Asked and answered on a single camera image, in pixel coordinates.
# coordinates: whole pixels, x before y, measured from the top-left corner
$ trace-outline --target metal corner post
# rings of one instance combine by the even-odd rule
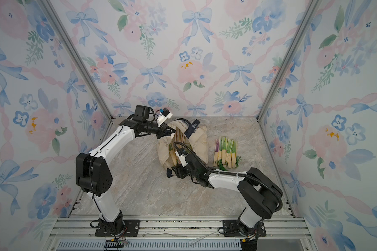
[[[50,0],[39,0],[38,1],[40,7],[42,8],[45,15],[48,17],[49,21],[53,25],[56,33],[60,36],[64,47],[66,48],[67,52],[70,54],[72,60],[75,63],[75,66],[80,71],[82,77],[87,83],[88,88],[92,92],[94,98],[98,102],[99,107],[102,109],[103,113],[107,117],[108,120],[113,118],[112,113],[106,106],[105,101],[103,100],[101,94],[99,93],[98,88],[96,87],[95,83],[92,81],[91,76],[88,70],[85,68],[85,64],[82,61],[80,54],[78,53],[77,49],[71,42],[70,36],[68,35],[63,23],[60,21],[59,16],[57,15],[53,5],[51,4]]]
[[[264,103],[262,104],[260,113],[258,114],[258,121],[261,121],[262,117],[265,115],[268,109],[268,106],[274,97],[274,93],[276,93],[276,90],[278,89],[279,84],[281,83],[284,74],[289,68],[290,63],[296,54],[297,48],[299,47],[299,44],[302,42],[302,39],[307,29],[309,28],[320,3],[321,3],[321,0],[310,0],[310,3],[307,6],[307,9],[304,13],[302,23],[297,29],[295,36],[293,37],[293,41],[283,58],[282,67],[279,68],[278,73],[276,74],[276,78],[266,95]]]

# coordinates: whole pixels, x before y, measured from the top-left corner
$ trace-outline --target floral wallpaper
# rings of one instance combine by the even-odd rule
[[[52,4],[115,116],[137,104],[179,116],[255,116],[308,0]]]
[[[322,0],[261,125],[318,250],[377,250],[377,1]]]
[[[33,0],[0,0],[0,251],[40,250],[108,120]]]

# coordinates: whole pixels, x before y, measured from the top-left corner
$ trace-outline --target gray marble surface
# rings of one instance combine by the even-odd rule
[[[117,118],[111,133],[124,118]],[[254,117],[197,117],[206,125],[209,166],[212,166],[215,139],[227,136],[237,140],[238,155],[242,157],[237,171],[251,167],[260,169],[277,183],[268,148]],[[161,167],[155,136],[136,138],[128,143],[110,163],[113,175],[111,187],[116,205],[123,214],[135,215],[239,215],[245,208],[244,198],[224,188],[204,188],[189,177],[166,177]],[[84,193],[73,214],[98,214],[95,204]],[[285,208],[274,215],[290,215]]]

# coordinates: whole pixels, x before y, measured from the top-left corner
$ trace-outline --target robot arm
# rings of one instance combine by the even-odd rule
[[[161,114],[156,122],[147,120],[150,110],[154,114],[152,108],[138,105],[135,114],[125,119],[105,142],[88,154],[80,153],[76,158],[76,183],[84,192],[92,196],[99,209],[98,227],[104,227],[107,232],[115,236],[124,231],[124,223],[123,214],[109,191],[112,175],[108,163],[135,137],[154,133],[159,139],[175,132],[164,124],[165,120],[172,116],[166,108],[160,110]],[[236,173],[209,168],[186,145],[179,142],[174,144],[181,164],[172,167],[172,170],[178,178],[191,176],[204,187],[228,188],[241,193],[245,198],[248,207],[237,220],[238,232],[242,235],[249,236],[254,233],[259,221],[270,219],[274,212],[282,208],[281,189],[258,169],[251,168],[247,172]],[[183,146],[190,153],[177,145]]]

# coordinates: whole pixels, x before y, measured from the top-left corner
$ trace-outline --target vent grille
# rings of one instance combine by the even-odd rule
[[[112,246],[115,243],[105,242],[105,240],[60,240],[58,251],[62,250],[115,250]],[[119,250],[241,250],[240,240],[213,240],[203,239],[192,244],[188,240],[168,240],[168,239],[147,239],[129,240],[129,244]]]

